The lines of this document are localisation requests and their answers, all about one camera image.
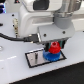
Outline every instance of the blue base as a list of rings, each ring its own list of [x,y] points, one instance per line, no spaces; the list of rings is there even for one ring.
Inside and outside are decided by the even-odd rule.
[[[60,58],[60,54],[61,52],[57,53],[57,54],[52,54],[50,52],[45,52],[45,50],[43,51],[43,57],[51,62],[57,61]]]

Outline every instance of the gray panel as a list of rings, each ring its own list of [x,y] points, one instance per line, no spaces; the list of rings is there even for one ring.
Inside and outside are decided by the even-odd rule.
[[[68,29],[60,29],[55,24],[52,24],[52,25],[40,26],[38,28],[38,31],[41,43],[46,43],[51,41],[64,40],[66,38],[72,37],[75,33],[75,28],[73,26],[73,23],[71,23]]]

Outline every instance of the cable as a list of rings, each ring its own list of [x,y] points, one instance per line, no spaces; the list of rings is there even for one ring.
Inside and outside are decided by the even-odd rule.
[[[23,41],[23,42],[32,42],[32,43],[39,42],[39,38],[37,34],[32,34],[29,37],[24,37],[24,38],[13,38],[0,33],[0,37],[10,41]]]
[[[7,40],[11,40],[11,41],[24,41],[23,38],[13,38],[13,37],[9,37],[9,36],[6,36],[2,33],[0,33],[0,37],[4,38],[4,39],[7,39]]]

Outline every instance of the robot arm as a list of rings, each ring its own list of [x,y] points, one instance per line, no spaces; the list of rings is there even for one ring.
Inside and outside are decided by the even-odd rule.
[[[23,0],[18,14],[19,36],[25,38],[35,35],[42,44],[67,40],[75,33],[71,17],[74,11],[79,10],[81,2],[82,0]],[[33,39],[28,39],[26,41],[34,42]]]

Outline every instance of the metal plate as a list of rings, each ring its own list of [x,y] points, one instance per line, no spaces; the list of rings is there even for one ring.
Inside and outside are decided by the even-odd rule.
[[[26,53],[26,58],[27,58],[28,65],[30,68],[42,66],[42,65],[48,64],[48,63],[52,63],[43,58],[43,49]],[[66,57],[64,56],[64,54],[61,51],[61,56],[58,61],[65,60],[65,59],[66,59]]]

